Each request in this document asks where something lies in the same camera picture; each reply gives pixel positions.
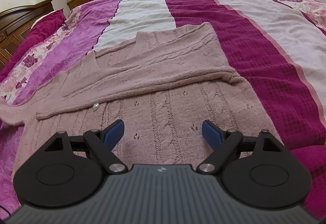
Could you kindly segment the pink knitted cardigan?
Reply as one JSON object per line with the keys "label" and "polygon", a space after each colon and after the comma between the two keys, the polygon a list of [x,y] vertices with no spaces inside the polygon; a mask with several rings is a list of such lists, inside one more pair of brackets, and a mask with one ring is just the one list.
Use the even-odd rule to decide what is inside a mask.
{"label": "pink knitted cardigan", "polygon": [[223,130],[278,136],[251,84],[229,65],[209,23],[135,38],[91,51],[24,103],[1,102],[1,121],[23,125],[17,170],[55,132],[81,135],[117,119],[124,136],[114,153],[133,164],[199,165],[211,149],[201,134]]}

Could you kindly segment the pink purple floral bedspread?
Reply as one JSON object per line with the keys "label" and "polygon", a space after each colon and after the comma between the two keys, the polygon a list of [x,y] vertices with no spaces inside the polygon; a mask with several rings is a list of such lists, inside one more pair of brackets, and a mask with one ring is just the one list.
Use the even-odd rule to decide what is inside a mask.
{"label": "pink purple floral bedspread", "polygon": [[89,52],[116,47],[139,32],[203,23],[212,26],[229,65],[251,84],[278,132],[275,138],[310,173],[312,186],[303,203],[255,208],[228,194],[218,177],[197,172],[198,165],[124,163],[127,172],[106,177],[95,194],[77,205],[22,205],[13,181],[24,127],[1,121],[1,138],[13,139],[1,145],[1,165],[9,167],[1,175],[1,223],[325,223],[325,4],[94,0],[62,20],[51,13],[35,24],[51,33],[1,83],[1,102],[24,103]]}

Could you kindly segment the wooden headboard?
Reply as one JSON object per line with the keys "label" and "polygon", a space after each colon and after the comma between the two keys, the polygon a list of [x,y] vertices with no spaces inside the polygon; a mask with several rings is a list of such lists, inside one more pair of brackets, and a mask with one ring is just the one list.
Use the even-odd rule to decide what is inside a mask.
{"label": "wooden headboard", "polygon": [[1,70],[4,69],[18,46],[25,40],[33,23],[53,10],[52,0],[45,0],[34,5],[14,7],[1,12]]}

